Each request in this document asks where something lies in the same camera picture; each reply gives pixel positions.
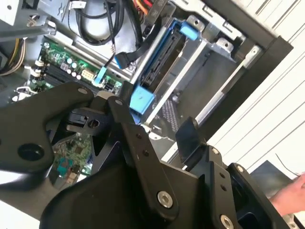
round hole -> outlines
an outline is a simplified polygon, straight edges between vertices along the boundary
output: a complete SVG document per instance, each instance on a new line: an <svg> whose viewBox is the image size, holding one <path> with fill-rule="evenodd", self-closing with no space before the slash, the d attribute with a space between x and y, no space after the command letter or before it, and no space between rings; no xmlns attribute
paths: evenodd
<svg viewBox="0 0 305 229"><path fill-rule="evenodd" d="M116 99L116 100L115 100L115 102L116 102L118 105L120 105L120 106L122 106L122 105L123 105L123 103L122 103L122 101L121 101L121 100Z"/></svg>
<svg viewBox="0 0 305 229"><path fill-rule="evenodd" d="M78 91L79 91L80 93L82 93L82 94L87 94L87 93L88 93L88 92L87 92L85 89L83 89L83 88L79 88Z"/></svg>
<svg viewBox="0 0 305 229"><path fill-rule="evenodd" d="M231 226L231 223L227 220L227 219L224 219L224 223L226 226L230 227Z"/></svg>
<svg viewBox="0 0 305 229"><path fill-rule="evenodd" d="M165 203L170 202L170 200L168 199L168 197L166 195L163 195L161 198Z"/></svg>
<svg viewBox="0 0 305 229"><path fill-rule="evenodd" d="M143 150L144 156L149 156L149 152L147 150Z"/></svg>
<svg viewBox="0 0 305 229"><path fill-rule="evenodd" d="M44 156L43 148L37 144L24 144L18 148L18 155L27 161L38 161Z"/></svg>
<svg viewBox="0 0 305 229"><path fill-rule="evenodd" d="M227 189L225 188L225 186L220 185L220 187L222 188L223 191L225 191L225 192L227 191Z"/></svg>
<svg viewBox="0 0 305 229"><path fill-rule="evenodd" d="M96 127L98 127L100 125L100 122L97 121L97 120L91 120L89 123L88 123L88 127L90 127L91 129L94 129Z"/></svg>

black mounting arm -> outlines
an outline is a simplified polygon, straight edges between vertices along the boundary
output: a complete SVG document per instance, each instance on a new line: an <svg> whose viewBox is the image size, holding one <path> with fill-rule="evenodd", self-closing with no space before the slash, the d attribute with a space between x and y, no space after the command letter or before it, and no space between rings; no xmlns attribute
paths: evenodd
<svg viewBox="0 0 305 229"><path fill-rule="evenodd" d="M92 138L92 175L49 203L40 228L289 228L244 168L223 164L194 119L176 134L189 172L160 162L130 115L131 92L125 82L119 97L94 98L66 83L1 109L0 176L13 175L3 185L34 187L52 166L52 145L75 132Z"/></svg>

motherboard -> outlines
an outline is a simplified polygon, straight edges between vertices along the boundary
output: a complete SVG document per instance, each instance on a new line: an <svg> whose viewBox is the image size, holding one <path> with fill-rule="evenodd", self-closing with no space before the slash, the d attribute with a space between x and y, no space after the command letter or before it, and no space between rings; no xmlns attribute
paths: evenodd
<svg viewBox="0 0 305 229"><path fill-rule="evenodd" d="M38 70L35 71L39 74L32 74L36 77L35 84L40 82L47 87L73 81L88 87L94 94L101 90L118 94L123 82L119 75L108 70L96 82L99 68L85 58L74 55L67 47L47 38L43 41L36 65Z"/></svg>

white connector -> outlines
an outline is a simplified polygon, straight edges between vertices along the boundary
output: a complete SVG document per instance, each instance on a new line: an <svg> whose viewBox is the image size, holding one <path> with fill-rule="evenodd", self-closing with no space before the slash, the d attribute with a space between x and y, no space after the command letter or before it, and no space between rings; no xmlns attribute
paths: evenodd
<svg viewBox="0 0 305 229"><path fill-rule="evenodd" d="M69 10L71 9L84 9L86 7L87 2L85 1L71 1L69 3Z"/></svg>

silver metal panel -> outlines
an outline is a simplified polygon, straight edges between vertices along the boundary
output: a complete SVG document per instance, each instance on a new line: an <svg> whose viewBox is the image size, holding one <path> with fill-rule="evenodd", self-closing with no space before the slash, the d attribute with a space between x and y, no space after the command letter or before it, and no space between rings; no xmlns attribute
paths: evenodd
<svg viewBox="0 0 305 229"><path fill-rule="evenodd" d="M159 110L162 108L162 106L165 103L165 101L169 98L171 93L174 91L174 89L179 84L180 80L185 76L185 74L187 73L189 68L192 66L192 64L197 59L197 57L200 55L200 53L203 51L203 49L206 47L206 45L207 45L207 42L202 40L199 43L198 47L196 48L195 52L193 54L191 54L191 56L187 56L187 57L183 57L183 50L181 51L181 53L179 54L178 59L179 58L186 58L188 61L187 61L186 65L182 68L180 73L176 76L176 78L173 81L173 83L169 86L169 88L163 94L162 98L159 100L159 102L156 105L156 107L154 108L154 110L148 116L148 118L146 119L145 123L149 124L154 119L154 117L157 115Z"/></svg>
<svg viewBox="0 0 305 229"><path fill-rule="evenodd" d="M204 118L213 110L213 108L219 103L221 98L224 96L223 89L234 80L235 76L237 76L238 72L242 68L247 68L258 56L261 52L261 49L258 46L254 46L251 51L246 55L245 59L239 64L239 66L234 70L234 72L230 75L230 77L226 80L226 82L222 85L222 87L216 92L213 98L209 101L209 103L202 109L202 111L196 116L196 121L200 124ZM162 161L168 162L171 157L178 150L177 143L175 142L173 146L166 152L166 154L162 157Z"/></svg>

